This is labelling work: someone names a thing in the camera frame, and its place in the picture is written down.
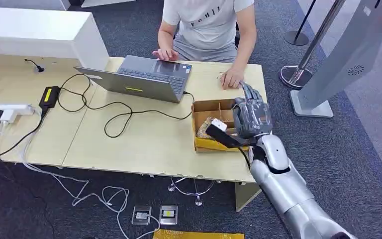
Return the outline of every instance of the robot finger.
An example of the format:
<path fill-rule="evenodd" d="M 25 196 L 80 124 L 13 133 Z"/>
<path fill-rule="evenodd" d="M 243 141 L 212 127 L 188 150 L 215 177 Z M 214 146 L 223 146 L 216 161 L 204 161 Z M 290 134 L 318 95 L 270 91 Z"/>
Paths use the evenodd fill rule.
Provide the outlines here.
<path fill-rule="evenodd" d="M 263 97 L 261 97 L 261 95 L 260 95 L 260 92 L 259 91 L 257 91 L 257 90 L 254 90 L 254 92 L 253 92 L 253 96 L 254 96 L 254 99 L 255 100 L 263 100 Z"/>
<path fill-rule="evenodd" d="M 236 129 L 240 128 L 242 125 L 240 114 L 241 114 L 241 109 L 239 107 L 234 108 L 232 112 L 232 117 L 233 117 L 233 124 Z"/>
<path fill-rule="evenodd" d="M 251 87 L 247 85 L 246 83 L 242 82 L 242 89 L 244 90 L 244 95 L 246 100 L 250 100 L 253 98 L 253 95 L 251 93 Z"/>
<path fill-rule="evenodd" d="M 239 103 L 242 103 L 242 102 L 245 102 L 245 99 L 244 98 L 241 98 L 241 97 L 237 97 L 235 98 L 235 104 L 233 105 L 233 108 L 239 104 Z"/>

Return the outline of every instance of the laptop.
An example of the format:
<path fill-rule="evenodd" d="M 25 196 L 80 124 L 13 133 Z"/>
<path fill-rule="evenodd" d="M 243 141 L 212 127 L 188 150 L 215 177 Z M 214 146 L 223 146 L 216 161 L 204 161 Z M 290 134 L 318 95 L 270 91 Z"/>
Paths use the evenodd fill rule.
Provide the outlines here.
<path fill-rule="evenodd" d="M 117 72 L 74 68 L 108 91 L 179 103 L 192 65 L 127 56 Z"/>

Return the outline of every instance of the wooden table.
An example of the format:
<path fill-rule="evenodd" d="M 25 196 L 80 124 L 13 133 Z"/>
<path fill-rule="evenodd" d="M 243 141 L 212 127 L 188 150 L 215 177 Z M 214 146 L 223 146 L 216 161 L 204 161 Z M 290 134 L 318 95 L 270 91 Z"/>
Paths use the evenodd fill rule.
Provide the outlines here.
<path fill-rule="evenodd" d="M 65 59 L 38 59 L 38 63 L 40 61 L 46 61 L 49 65 L 40 74 L 34 73 L 32 66 L 26 65 L 24 61 L 20 61 L 21 65 L 9 64 L 3 69 L 0 67 L 0 103 L 35 105 L 46 86 L 60 86 L 65 79 L 76 73 L 71 66 L 78 65 L 74 60 Z M 111 58 L 106 70 L 116 71 L 122 61 L 123 58 Z M 218 77 L 230 64 L 187 63 L 193 67 L 186 91 L 192 93 L 196 101 L 231 99 L 243 95 L 242 90 L 225 91 L 220 87 Z M 261 66 L 248 65 L 245 79 L 266 100 Z M 71 80 L 67 88 L 80 92 L 86 84 L 85 78 L 78 77 Z M 186 116 L 192 104 L 192 98 L 188 95 L 183 96 L 180 104 L 174 104 L 108 92 L 98 85 L 94 85 L 86 97 L 92 107 L 122 101 L 134 111 L 160 110 L 178 117 Z M 80 97 L 67 92 L 62 92 L 61 102 L 70 109 L 81 105 Z M 56 106 L 48 113 L 43 127 L 32 142 L 27 160 L 35 164 L 72 168 L 237 182 L 237 211 L 261 192 L 240 153 L 194 151 L 191 117 L 176 120 L 158 113 L 133 115 L 123 135 L 118 138 L 107 137 L 103 131 L 106 122 L 116 114 L 126 112 L 128 109 L 120 105 L 97 111 L 82 110 L 78 113 L 68 113 Z M 120 117 L 113 121 L 108 127 L 108 133 L 118 133 L 126 119 L 127 117 Z M 23 116 L 10 125 L 5 130 L 5 135 L 0 137 L 0 152 L 33 129 L 37 122 L 38 117 Z M 16 150 L 3 159 L 20 161 L 15 153 Z"/>

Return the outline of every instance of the white partition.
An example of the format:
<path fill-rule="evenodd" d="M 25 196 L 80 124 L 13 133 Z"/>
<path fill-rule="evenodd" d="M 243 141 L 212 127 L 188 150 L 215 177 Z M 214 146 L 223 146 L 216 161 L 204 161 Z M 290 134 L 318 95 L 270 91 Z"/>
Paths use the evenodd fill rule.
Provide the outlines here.
<path fill-rule="evenodd" d="M 90 12 L 0 8 L 0 54 L 78 59 L 103 70 L 109 60 Z"/>
<path fill-rule="evenodd" d="M 135 1 L 135 0 L 84 0 L 84 3 L 83 5 L 81 5 L 81 7 L 100 6 L 100 5 L 127 2 L 127 1 Z"/>
<path fill-rule="evenodd" d="M 0 7 L 43 10 L 68 10 L 69 0 L 0 0 Z"/>

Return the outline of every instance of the white t-shirt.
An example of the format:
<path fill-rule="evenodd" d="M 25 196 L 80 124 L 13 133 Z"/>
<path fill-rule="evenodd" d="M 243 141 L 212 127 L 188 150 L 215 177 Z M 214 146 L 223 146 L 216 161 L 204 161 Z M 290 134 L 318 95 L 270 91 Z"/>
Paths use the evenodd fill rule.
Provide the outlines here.
<path fill-rule="evenodd" d="M 234 42 L 236 13 L 254 0 L 165 0 L 163 20 L 180 23 L 179 33 L 192 46 L 212 50 Z"/>

